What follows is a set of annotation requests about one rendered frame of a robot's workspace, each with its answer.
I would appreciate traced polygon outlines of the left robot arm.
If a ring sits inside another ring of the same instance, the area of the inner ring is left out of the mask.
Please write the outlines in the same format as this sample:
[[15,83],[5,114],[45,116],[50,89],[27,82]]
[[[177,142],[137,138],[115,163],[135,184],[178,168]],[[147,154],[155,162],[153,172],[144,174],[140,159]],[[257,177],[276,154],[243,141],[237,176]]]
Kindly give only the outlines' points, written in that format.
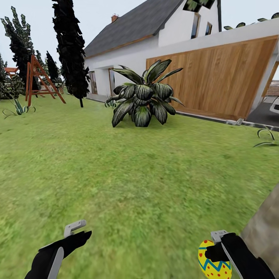
[[25,279],[56,279],[62,261],[76,248],[83,246],[92,231],[74,234],[74,230],[86,226],[86,220],[79,220],[65,226],[64,238],[40,248],[35,256],[31,270]]

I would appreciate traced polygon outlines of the easter egg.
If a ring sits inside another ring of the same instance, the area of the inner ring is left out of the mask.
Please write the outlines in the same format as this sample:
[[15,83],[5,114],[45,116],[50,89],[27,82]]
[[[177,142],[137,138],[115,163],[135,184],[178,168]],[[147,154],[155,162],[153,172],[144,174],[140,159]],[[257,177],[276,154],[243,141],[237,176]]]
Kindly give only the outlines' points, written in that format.
[[205,257],[207,247],[213,246],[212,241],[203,241],[198,251],[200,268],[208,279],[231,279],[232,269],[230,262],[212,262]]

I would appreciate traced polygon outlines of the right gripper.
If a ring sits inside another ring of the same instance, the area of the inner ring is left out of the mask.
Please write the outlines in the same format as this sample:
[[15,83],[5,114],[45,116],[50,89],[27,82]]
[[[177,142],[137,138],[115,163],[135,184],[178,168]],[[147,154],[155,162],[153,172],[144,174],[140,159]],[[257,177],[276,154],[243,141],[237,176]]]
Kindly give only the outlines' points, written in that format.
[[[222,242],[222,241],[221,241],[221,242]],[[229,262],[229,260],[227,260],[227,259],[221,254],[221,251],[220,251],[220,249],[219,249],[219,244],[220,244],[221,242],[217,243],[216,245],[207,247],[207,250],[205,251],[205,257],[206,257],[207,259],[211,259],[212,262],[219,262],[219,261]]]

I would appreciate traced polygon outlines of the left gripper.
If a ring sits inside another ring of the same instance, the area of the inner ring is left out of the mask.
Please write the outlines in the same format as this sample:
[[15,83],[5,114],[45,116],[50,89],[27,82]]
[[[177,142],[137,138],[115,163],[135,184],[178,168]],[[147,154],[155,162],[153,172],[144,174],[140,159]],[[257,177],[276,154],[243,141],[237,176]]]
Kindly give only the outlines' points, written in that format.
[[91,234],[92,231],[88,231],[86,233],[84,231],[81,231],[80,233],[62,239],[68,241],[70,244],[71,248],[68,255],[70,255],[76,248],[83,246],[86,243],[86,241],[90,238]]

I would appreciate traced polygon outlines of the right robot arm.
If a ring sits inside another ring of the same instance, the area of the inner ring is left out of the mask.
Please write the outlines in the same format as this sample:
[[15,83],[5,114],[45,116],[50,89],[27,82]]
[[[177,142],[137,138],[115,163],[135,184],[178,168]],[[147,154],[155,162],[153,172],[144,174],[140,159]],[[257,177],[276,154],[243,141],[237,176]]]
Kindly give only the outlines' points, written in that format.
[[256,258],[242,238],[225,230],[212,231],[213,246],[207,247],[205,257],[212,262],[231,262],[241,279],[276,279],[262,258]]

